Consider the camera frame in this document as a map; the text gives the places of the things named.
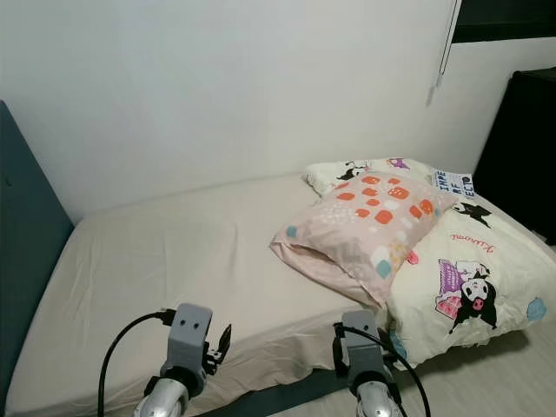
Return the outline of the blue upholstered headboard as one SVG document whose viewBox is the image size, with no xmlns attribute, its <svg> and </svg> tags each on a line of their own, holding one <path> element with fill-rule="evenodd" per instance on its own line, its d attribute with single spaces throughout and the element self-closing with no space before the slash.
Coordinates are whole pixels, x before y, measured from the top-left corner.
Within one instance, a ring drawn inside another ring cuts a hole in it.
<svg viewBox="0 0 556 417">
<path fill-rule="evenodd" d="M 4 101 L 0 102 L 1 409 L 17 357 L 73 222 Z"/>
</svg>

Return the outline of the cream cartoon-print comforter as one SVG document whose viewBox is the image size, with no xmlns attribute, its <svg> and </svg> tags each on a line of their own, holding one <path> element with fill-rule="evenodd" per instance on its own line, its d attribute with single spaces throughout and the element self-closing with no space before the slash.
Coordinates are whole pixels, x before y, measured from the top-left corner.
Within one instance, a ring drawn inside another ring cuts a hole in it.
<svg viewBox="0 0 556 417">
<path fill-rule="evenodd" d="M 310 164 L 302 175 L 321 199 L 365 172 L 434 186 L 435 170 L 384 158 Z M 385 308 L 368 307 L 410 364 L 523 330 L 543 321 L 548 303 L 556 302 L 556 253 L 492 203 L 457 199 L 394 276 Z"/>
</svg>

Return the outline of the pink orange-patterned pillow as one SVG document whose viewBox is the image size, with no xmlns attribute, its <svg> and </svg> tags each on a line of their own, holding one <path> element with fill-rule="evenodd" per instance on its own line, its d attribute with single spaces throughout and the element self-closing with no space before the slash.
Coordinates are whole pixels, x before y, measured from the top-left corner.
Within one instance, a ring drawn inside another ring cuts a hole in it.
<svg viewBox="0 0 556 417">
<path fill-rule="evenodd" d="M 365 172 L 295 215 L 270 249 L 310 281 L 385 308 L 394 276 L 457 200 L 424 180 Z"/>
</svg>

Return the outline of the bed with white sheet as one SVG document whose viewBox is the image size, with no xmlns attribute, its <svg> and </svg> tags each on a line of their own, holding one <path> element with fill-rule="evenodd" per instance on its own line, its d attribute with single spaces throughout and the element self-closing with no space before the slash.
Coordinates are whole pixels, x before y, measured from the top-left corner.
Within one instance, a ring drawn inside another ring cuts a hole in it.
<svg viewBox="0 0 556 417">
<path fill-rule="evenodd" d="M 243 394 L 333 369 L 334 324 L 373 310 L 310 281 L 270 242 L 318 202 L 298 177 L 225 184 L 91 215 L 61 251 L 23 343 L 5 417 L 78 417 L 98 410 L 103 358 L 127 323 L 162 308 L 212 309 L 233 326 L 217 373 L 190 402 L 210 412 Z M 167 356 L 159 321 L 129 330 L 109 361 L 106 410 L 131 409 Z"/>
</svg>

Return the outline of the white book blue lettering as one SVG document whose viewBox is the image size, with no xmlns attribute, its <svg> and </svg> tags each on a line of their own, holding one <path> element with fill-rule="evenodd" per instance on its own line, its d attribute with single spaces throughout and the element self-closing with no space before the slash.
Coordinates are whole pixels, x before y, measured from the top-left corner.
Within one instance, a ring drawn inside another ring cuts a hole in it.
<svg viewBox="0 0 556 417">
<path fill-rule="evenodd" d="M 477 197 L 475 183 L 470 175 L 446 172 L 440 169 L 434 171 L 434 186 L 441 192 L 457 195 L 459 198 L 473 200 Z"/>
</svg>

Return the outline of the black wardrobe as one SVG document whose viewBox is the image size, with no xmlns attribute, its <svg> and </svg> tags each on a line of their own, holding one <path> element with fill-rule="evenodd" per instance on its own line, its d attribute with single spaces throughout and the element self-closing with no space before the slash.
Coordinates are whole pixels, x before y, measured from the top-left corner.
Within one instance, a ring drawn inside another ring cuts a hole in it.
<svg viewBox="0 0 556 417">
<path fill-rule="evenodd" d="M 475 179 L 478 195 L 556 245 L 556 67 L 513 72 Z"/>
</svg>

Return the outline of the thin grey hanging rod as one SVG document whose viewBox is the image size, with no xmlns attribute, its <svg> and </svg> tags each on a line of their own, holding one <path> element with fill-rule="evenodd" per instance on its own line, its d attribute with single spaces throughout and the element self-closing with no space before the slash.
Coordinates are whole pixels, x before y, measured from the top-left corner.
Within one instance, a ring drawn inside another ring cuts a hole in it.
<svg viewBox="0 0 556 417">
<path fill-rule="evenodd" d="M 450 9 L 447 15 L 447 20 L 445 23 L 444 39 L 442 39 L 442 47 L 440 53 L 440 66 L 438 66 L 436 76 L 434 76 L 434 83 L 430 87 L 430 91 L 434 95 L 441 84 L 442 78 L 444 78 L 445 72 L 447 71 L 447 64 L 450 57 L 450 48 L 453 44 L 453 36 L 455 36 L 455 31 L 460 19 L 460 9 L 462 5 L 462 0 L 448 0 L 450 3 Z"/>
</svg>

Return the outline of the dark window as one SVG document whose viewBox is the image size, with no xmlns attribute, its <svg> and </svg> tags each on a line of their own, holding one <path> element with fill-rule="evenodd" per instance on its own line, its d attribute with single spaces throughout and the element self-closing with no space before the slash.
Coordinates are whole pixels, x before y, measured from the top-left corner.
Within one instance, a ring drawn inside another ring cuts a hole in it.
<svg viewBox="0 0 556 417">
<path fill-rule="evenodd" d="M 553 36 L 556 0 L 461 0 L 452 43 Z"/>
</svg>

